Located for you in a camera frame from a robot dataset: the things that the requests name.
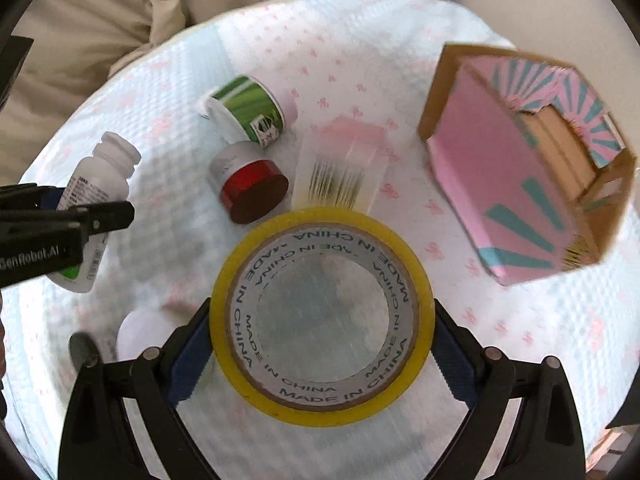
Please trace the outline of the pink cardboard box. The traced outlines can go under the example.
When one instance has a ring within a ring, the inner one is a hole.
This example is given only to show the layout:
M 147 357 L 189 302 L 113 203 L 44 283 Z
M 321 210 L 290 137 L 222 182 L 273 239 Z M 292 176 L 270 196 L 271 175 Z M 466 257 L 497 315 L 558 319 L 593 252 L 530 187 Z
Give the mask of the pink cardboard box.
M 446 44 L 418 131 L 437 184 L 499 283 L 591 266 L 610 249 L 637 159 L 575 66 Z

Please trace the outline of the beige curtain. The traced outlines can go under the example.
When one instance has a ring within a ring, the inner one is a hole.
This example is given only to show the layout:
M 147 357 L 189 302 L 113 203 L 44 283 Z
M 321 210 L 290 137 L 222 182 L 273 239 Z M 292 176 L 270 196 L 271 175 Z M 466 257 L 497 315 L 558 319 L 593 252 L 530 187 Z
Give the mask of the beige curtain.
M 32 0 L 13 35 L 33 43 L 1 101 L 1 181 L 20 180 L 55 131 L 127 64 L 178 32 L 265 0 Z

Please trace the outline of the red lid small jar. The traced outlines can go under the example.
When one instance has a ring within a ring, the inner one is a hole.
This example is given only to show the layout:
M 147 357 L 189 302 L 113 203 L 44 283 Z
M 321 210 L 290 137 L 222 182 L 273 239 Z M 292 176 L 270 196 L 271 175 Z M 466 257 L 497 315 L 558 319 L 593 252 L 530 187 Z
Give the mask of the red lid small jar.
M 230 144 L 209 165 L 208 180 L 233 223 L 250 224 L 284 200 L 288 178 L 250 141 Z

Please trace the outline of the yellow tape roll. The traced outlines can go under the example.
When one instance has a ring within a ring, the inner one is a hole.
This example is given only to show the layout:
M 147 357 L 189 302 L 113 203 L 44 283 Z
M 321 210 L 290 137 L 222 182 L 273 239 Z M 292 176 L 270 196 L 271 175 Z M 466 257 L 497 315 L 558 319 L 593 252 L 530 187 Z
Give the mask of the yellow tape roll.
M 399 399 L 430 353 L 435 307 L 418 257 L 345 209 L 281 214 L 222 266 L 210 339 L 234 390 L 289 424 L 338 427 Z

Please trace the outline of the red pink carton box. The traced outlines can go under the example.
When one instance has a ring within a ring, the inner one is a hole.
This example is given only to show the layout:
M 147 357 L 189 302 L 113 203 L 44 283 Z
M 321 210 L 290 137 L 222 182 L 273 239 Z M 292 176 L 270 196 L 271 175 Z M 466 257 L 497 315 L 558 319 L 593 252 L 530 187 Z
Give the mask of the red pink carton box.
M 296 166 L 292 207 L 366 214 L 385 176 L 389 147 L 384 128 L 345 116 L 308 132 Z

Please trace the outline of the green white jar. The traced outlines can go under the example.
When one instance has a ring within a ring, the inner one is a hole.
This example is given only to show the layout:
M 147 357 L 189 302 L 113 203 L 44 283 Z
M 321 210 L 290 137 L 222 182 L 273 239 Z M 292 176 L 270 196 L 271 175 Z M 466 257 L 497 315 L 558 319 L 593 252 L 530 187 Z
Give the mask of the green white jar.
M 196 109 L 229 144 L 250 141 L 260 148 L 273 144 L 298 117 L 290 85 L 269 70 L 241 74 L 207 91 Z

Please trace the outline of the white medicine bottle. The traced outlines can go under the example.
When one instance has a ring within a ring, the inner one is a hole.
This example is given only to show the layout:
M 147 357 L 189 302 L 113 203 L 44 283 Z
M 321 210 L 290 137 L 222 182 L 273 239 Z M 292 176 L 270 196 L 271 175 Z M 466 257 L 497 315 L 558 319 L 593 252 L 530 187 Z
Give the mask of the white medicine bottle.
M 126 200 L 128 180 L 141 162 L 141 154 L 117 133 L 107 131 L 92 155 L 81 159 L 58 202 L 58 210 L 80 205 Z M 90 292 L 104 255 L 108 234 L 90 236 L 84 247 L 84 261 L 48 275 L 50 280 L 71 292 Z

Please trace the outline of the blue white bed cover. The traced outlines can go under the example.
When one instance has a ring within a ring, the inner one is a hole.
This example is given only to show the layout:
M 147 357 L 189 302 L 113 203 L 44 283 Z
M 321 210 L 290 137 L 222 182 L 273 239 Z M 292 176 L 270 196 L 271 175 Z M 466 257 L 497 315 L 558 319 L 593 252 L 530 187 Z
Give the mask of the blue white bed cover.
M 581 479 L 638 368 L 634 156 L 442 0 L 186 30 L 18 186 L 134 221 L 7 284 L 6 479 Z

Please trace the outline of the white round jar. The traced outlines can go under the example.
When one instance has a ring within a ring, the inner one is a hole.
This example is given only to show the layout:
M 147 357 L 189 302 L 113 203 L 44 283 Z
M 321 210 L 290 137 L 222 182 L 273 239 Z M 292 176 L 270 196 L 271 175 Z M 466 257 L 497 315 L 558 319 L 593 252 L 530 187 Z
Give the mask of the white round jar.
M 174 330 L 181 325 L 180 316 L 169 309 L 132 311 L 118 329 L 117 359 L 134 360 L 147 348 L 162 348 Z

